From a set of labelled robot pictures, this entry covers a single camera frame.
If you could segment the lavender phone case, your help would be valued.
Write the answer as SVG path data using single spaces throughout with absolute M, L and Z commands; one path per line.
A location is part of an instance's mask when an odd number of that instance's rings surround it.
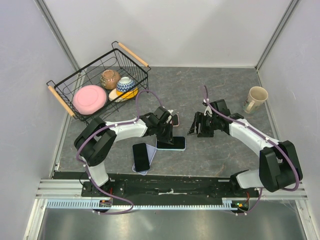
M 154 156 L 155 156 L 155 154 L 156 154 L 157 149 L 156 149 L 154 146 L 149 145 L 149 144 L 146 144 L 146 147 L 147 147 L 149 165 L 150 165 L 150 169 L 151 169 L 151 164 L 152 164 L 152 161 L 153 161 L 153 159 L 154 159 Z M 132 171 L 135 172 L 135 173 L 138 173 L 138 174 L 140 174 L 140 175 L 145 176 L 145 175 L 148 173 L 149 170 L 147 170 L 147 171 L 142 171 L 142 172 L 136 172 L 136 171 L 135 171 L 135 162 L 133 163 Z

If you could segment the blue edged black phone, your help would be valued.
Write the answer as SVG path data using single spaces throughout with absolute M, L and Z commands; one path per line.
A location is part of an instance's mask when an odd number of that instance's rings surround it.
M 136 172 L 144 172 L 150 169 L 147 145 L 139 143 L 132 146 L 134 167 Z

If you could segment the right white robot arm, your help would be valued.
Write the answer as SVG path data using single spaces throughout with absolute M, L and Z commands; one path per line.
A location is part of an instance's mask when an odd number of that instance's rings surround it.
M 204 112 L 197 111 L 188 131 L 199 138 L 212 138 L 220 130 L 251 149 L 259 160 L 258 169 L 244 170 L 230 176 L 229 191 L 242 196 L 249 188 L 295 191 L 303 179 L 296 148 L 289 140 L 279 141 L 253 127 L 239 113 L 232 114 L 224 99 L 208 103 Z

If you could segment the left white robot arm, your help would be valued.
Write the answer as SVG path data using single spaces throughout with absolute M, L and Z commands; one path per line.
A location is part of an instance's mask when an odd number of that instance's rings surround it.
M 173 143 L 172 110 L 163 106 L 155 112 L 139 115 L 126 121 L 104 121 L 93 119 L 75 139 L 76 158 L 84 164 L 89 179 L 93 181 L 92 191 L 99 197 L 110 191 L 109 176 L 105 169 L 105 159 L 113 144 L 130 139 L 155 135 L 160 142 Z

